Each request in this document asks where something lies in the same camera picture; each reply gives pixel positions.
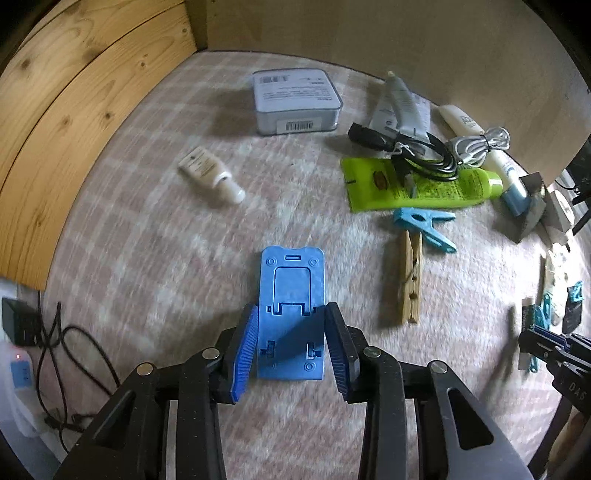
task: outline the wooden clothespin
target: wooden clothespin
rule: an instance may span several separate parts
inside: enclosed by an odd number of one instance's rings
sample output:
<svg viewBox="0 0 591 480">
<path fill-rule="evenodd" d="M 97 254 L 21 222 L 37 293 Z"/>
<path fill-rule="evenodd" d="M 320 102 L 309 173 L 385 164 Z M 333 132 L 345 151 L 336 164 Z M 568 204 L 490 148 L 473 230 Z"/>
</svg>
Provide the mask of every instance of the wooden clothespin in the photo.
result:
<svg viewBox="0 0 591 480">
<path fill-rule="evenodd" d="M 420 232 L 402 232 L 400 243 L 401 323 L 417 324 L 421 300 L 421 262 L 423 237 Z"/>
</svg>

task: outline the white cable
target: white cable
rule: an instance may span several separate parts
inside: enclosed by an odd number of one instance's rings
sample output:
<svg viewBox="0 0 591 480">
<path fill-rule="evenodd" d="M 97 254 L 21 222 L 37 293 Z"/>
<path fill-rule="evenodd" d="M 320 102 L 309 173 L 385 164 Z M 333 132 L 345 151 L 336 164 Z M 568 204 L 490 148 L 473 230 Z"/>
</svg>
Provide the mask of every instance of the white cable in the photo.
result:
<svg viewBox="0 0 591 480">
<path fill-rule="evenodd" d="M 456 137 L 449 141 L 450 149 L 460 165 L 481 167 L 491 150 L 509 150 L 509 132 L 503 127 L 489 128 L 482 135 Z"/>
</svg>

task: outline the black cable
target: black cable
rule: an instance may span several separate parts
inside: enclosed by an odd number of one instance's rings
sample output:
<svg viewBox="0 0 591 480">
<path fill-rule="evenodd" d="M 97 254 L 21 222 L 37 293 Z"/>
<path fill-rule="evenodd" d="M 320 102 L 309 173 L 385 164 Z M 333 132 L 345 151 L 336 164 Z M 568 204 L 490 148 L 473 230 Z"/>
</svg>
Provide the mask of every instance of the black cable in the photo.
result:
<svg viewBox="0 0 591 480">
<path fill-rule="evenodd" d="M 576 185 L 574 187 L 565 187 L 558 180 L 555 180 L 555 182 L 556 182 L 556 185 L 558 185 L 561 189 L 564 189 L 564 190 L 574 190 L 575 188 L 577 188 Z"/>
<path fill-rule="evenodd" d="M 410 150 L 402 148 L 391 156 L 394 168 L 396 168 L 398 162 L 404 161 L 410 169 L 429 180 L 453 181 L 458 178 L 457 160 L 445 144 L 430 133 L 427 133 L 429 142 L 424 142 L 403 134 L 398 134 L 395 138 L 391 138 L 387 135 L 382 135 L 378 131 L 353 123 L 349 128 L 348 136 L 351 141 L 358 145 L 389 153 L 396 151 L 397 143 L 402 145 L 423 145 L 438 153 L 441 156 L 441 160 L 419 158 Z"/>
<path fill-rule="evenodd" d="M 433 151 L 441 155 L 441 160 L 427 160 L 418 158 L 416 155 L 413 156 L 409 151 L 402 149 L 399 155 L 392 155 L 393 161 L 396 161 L 397 157 L 403 158 L 408 166 L 417 172 L 421 177 L 425 177 L 429 180 L 434 181 L 453 181 L 458 178 L 458 164 L 452 153 L 448 150 L 445 144 L 439 140 L 435 135 L 427 133 L 429 141 L 431 143 L 417 140 L 416 138 L 407 137 L 403 134 L 398 134 L 396 142 L 403 144 L 418 143 L 425 147 L 431 148 Z"/>
<path fill-rule="evenodd" d="M 88 340 L 90 340 L 92 345 L 97 349 L 97 351 L 99 352 L 99 354 L 101 355 L 101 357 L 105 361 L 107 367 L 109 368 L 109 371 L 111 372 L 111 375 L 113 376 L 113 380 L 114 380 L 117 388 L 119 388 L 121 386 L 121 382 L 120 382 L 119 377 L 117 376 L 117 373 L 115 372 L 115 369 L 113 367 L 113 364 L 111 363 L 111 360 L 107 356 L 106 352 L 101 348 L 101 346 L 98 344 L 98 342 L 94 339 L 94 337 L 88 331 L 84 330 L 82 327 L 79 327 L 77 325 L 68 325 L 66 328 L 62 329 L 62 327 L 61 327 L 61 302 L 57 303 L 56 315 L 54 316 L 53 323 L 51 324 L 51 328 L 49 330 L 49 333 L 47 332 L 45 324 L 43 323 L 43 313 L 41 311 L 41 292 L 40 291 L 37 291 L 37 309 L 39 311 L 38 318 L 39 318 L 39 323 L 40 323 L 40 328 L 41 328 L 42 350 L 41 350 L 41 356 L 39 358 L 39 363 L 37 365 L 37 375 L 35 376 L 35 389 L 37 391 L 37 398 L 39 399 L 39 403 L 41 404 L 41 408 L 43 409 L 43 411 L 47 415 L 46 423 L 49 424 L 53 428 L 56 428 L 56 426 L 58 426 L 57 427 L 58 437 L 60 439 L 61 446 L 66 452 L 68 452 L 68 448 L 66 447 L 66 444 L 64 443 L 64 439 L 63 439 L 63 431 L 67 429 L 67 430 L 72 430 L 74 432 L 79 432 L 79 433 L 83 432 L 84 428 L 80 425 L 80 423 L 85 418 L 93 417 L 93 414 L 72 415 L 72 420 L 74 423 L 68 423 L 68 421 L 67 421 L 68 420 L 68 408 L 67 408 L 67 402 L 66 402 L 66 389 L 64 388 L 63 381 L 61 380 L 61 374 L 60 374 L 60 370 L 57 366 L 57 361 L 56 361 L 56 357 L 54 354 L 54 349 L 61 345 L 63 347 L 64 352 L 66 353 L 67 357 L 72 361 L 72 363 L 74 363 L 75 366 L 77 366 L 82 371 L 82 373 L 85 374 L 85 376 L 90 378 L 90 380 L 92 380 L 92 382 L 97 387 L 99 387 L 109 397 L 113 394 L 113 392 L 111 390 L 109 390 L 94 375 L 92 375 L 72 355 L 72 352 L 70 351 L 70 349 L 68 348 L 68 346 L 66 345 L 66 342 L 65 342 L 66 333 L 69 331 L 75 330 L 75 331 L 81 333 L 83 336 L 85 336 Z M 57 330 L 57 338 L 52 342 L 51 338 L 53 337 L 54 332 L 56 330 Z M 64 410 L 64 418 L 62 420 L 55 418 L 54 416 L 51 415 L 51 413 L 49 413 L 49 411 L 47 410 L 47 407 L 43 403 L 43 399 L 41 398 L 41 390 L 40 390 L 40 386 L 39 386 L 40 377 L 41 377 L 41 366 L 43 365 L 43 360 L 45 359 L 45 355 L 48 351 L 49 351 L 49 355 L 51 357 L 51 363 L 53 364 L 53 369 L 56 372 L 57 383 L 60 387 L 61 403 L 62 403 L 62 407 Z"/>
</svg>

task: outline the black power adapter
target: black power adapter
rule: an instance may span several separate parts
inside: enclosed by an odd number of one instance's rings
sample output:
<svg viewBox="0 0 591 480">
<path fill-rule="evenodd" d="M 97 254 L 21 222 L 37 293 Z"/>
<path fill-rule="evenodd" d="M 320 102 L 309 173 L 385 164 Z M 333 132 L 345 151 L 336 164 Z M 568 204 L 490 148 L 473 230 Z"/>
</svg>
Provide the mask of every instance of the black power adapter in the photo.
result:
<svg viewBox="0 0 591 480">
<path fill-rule="evenodd" d="M 23 301 L 2 299 L 2 328 L 15 346 L 41 343 L 39 312 Z"/>
</svg>

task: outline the silver box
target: silver box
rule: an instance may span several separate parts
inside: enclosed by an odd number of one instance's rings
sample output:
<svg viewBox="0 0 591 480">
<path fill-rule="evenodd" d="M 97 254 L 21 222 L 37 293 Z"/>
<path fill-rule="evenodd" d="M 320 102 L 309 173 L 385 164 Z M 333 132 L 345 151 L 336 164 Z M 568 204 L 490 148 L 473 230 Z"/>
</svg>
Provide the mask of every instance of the silver box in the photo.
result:
<svg viewBox="0 0 591 480">
<path fill-rule="evenodd" d="M 261 135 L 334 130 L 343 108 L 324 70 L 260 70 L 252 74 Z"/>
</svg>

